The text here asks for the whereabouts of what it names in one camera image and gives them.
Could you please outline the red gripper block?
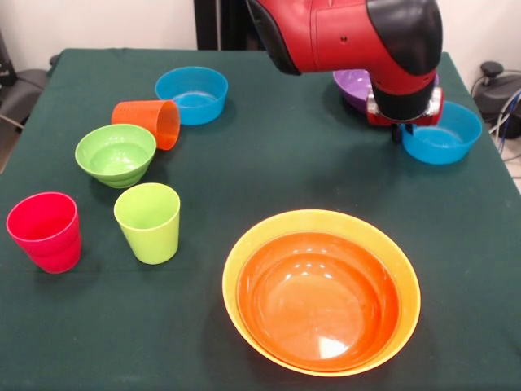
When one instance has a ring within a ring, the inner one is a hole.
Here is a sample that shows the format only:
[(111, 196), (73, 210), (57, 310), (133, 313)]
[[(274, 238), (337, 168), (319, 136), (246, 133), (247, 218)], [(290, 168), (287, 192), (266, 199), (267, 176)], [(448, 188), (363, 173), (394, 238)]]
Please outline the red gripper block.
[(372, 125), (378, 126), (391, 126), (391, 135), (392, 141), (394, 143), (402, 142), (402, 126), (405, 125), (405, 130), (409, 134), (414, 133), (414, 126), (428, 126), (428, 125), (436, 125), (441, 118), (442, 107), (437, 108), (434, 112), (427, 111), (423, 113), (420, 117), (414, 118), (412, 120), (401, 121), (401, 120), (393, 120), (385, 117), (382, 113), (379, 112), (379, 109), (368, 109), (366, 111), (366, 117), (368, 122)]

